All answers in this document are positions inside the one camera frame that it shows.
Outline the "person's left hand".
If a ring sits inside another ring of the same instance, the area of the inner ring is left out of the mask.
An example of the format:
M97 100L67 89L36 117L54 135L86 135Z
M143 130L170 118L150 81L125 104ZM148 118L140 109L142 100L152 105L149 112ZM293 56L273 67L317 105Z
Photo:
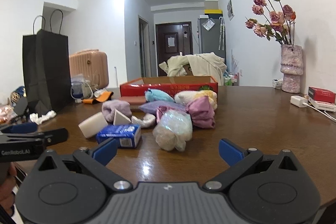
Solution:
M9 169L7 171L7 178L1 184L1 206L5 209L9 216L13 216L14 213L14 203L15 203L15 195L13 193L13 188L16 186L15 176L17 175L17 171L13 163L10 163Z

